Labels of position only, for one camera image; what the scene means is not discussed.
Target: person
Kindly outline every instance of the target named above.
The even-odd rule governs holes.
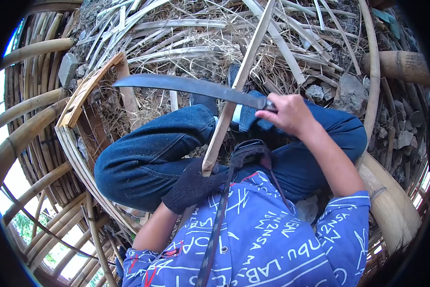
[[[257,162],[233,175],[207,286],[355,286],[368,244],[370,199],[353,164],[364,152],[365,129],[355,116],[301,95],[269,94],[268,99],[277,114],[239,106],[233,126],[240,132],[286,133],[295,141],[271,153],[277,181]],[[192,95],[191,106],[144,124],[97,160],[95,179],[104,196],[153,212],[127,250],[123,287],[198,281],[205,252],[213,246],[209,240],[228,167],[203,177],[201,158],[182,157],[209,143],[217,121],[214,102]],[[326,184],[334,198],[314,231],[297,218],[294,204]],[[194,204],[169,244],[178,214]]]

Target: hand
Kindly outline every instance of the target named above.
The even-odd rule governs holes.
[[[318,123],[301,95],[277,95],[270,93],[271,100],[278,112],[257,111],[255,116],[273,123],[284,132],[294,135],[302,140],[302,137],[310,132],[315,123]]]
[[[217,192],[219,186],[228,180],[227,174],[202,176],[203,159],[202,156],[190,163],[171,191],[161,198],[173,213],[178,215],[183,213],[185,208],[197,204],[210,194]]]

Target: machete blade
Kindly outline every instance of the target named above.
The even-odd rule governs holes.
[[[256,110],[266,109],[276,112],[274,104],[270,100],[267,100],[265,96],[259,97],[251,94],[245,94],[235,89],[223,86],[219,83],[200,81],[198,79],[188,77],[156,74],[135,74],[119,79],[113,84],[113,86],[170,89],[228,100],[245,106],[251,106]]]

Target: black glove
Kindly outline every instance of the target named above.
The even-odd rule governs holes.
[[[202,176],[203,159],[201,157],[190,163],[171,191],[161,198],[172,212],[182,214],[187,207],[197,204],[210,194],[217,192],[219,186],[228,180],[227,174]]]

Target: blue shirt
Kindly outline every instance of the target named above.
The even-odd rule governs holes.
[[[220,195],[199,204],[159,254],[127,251],[123,287],[195,285]],[[367,261],[367,191],[333,198],[316,232],[261,171],[232,184],[207,286],[354,286]]]

